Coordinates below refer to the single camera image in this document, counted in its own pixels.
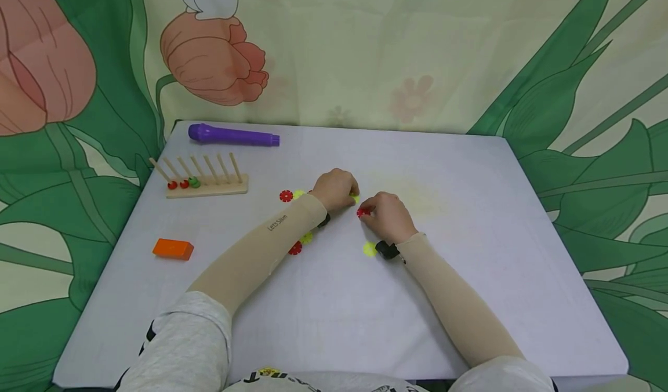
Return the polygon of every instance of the red bead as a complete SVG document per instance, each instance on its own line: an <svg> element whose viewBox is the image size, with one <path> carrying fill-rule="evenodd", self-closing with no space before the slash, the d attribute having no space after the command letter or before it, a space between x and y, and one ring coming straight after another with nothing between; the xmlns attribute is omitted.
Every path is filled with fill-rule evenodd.
<svg viewBox="0 0 668 392"><path fill-rule="evenodd" d="M372 212L369 211L367 208L359 208L357 210L357 217L363 216L363 215L371 215Z"/></svg>

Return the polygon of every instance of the orange block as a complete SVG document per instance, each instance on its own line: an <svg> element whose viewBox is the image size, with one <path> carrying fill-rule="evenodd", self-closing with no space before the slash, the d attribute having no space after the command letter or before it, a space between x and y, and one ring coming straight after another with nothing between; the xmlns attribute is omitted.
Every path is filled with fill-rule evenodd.
<svg viewBox="0 0 668 392"><path fill-rule="evenodd" d="M178 239L159 238L153 247L153 254L166 259L188 260L193 254L193 245Z"/></svg>

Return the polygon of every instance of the beige arm sleeve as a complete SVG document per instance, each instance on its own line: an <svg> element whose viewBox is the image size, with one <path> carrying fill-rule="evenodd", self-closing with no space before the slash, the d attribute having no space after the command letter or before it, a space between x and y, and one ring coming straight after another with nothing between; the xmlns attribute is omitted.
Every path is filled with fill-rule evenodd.
<svg viewBox="0 0 668 392"><path fill-rule="evenodd" d="M506 328L471 286L418 233L397 244L452 343L471 367L499 356L521 357Z"/></svg>
<svg viewBox="0 0 668 392"><path fill-rule="evenodd" d="M188 290L207 294L233 315L281 263L295 242L324 221L326 215L319 200L303 194L229 247Z"/></svg>

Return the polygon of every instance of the gray shirt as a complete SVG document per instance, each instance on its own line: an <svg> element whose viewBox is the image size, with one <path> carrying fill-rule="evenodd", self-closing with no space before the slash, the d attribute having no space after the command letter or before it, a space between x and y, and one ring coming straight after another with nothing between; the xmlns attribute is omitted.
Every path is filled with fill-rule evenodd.
<svg viewBox="0 0 668 392"><path fill-rule="evenodd" d="M232 319L202 292L186 292L152 323L137 363L119 391L193 392L426 392L405 380L368 373L284 373L265 367L227 384ZM498 357L462 375L451 392L548 392L552 380L532 363Z"/></svg>

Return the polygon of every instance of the left hand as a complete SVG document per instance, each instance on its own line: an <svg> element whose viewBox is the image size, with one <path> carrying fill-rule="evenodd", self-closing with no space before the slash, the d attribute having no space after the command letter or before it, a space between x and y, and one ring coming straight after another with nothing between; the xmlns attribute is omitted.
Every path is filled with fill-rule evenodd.
<svg viewBox="0 0 668 392"><path fill-rule="evenodd" d="M359 195L360 187L353 174L341 169L332 169L318 177L311 195L322 203L327 212L355 205L351 195Z"/></svg>

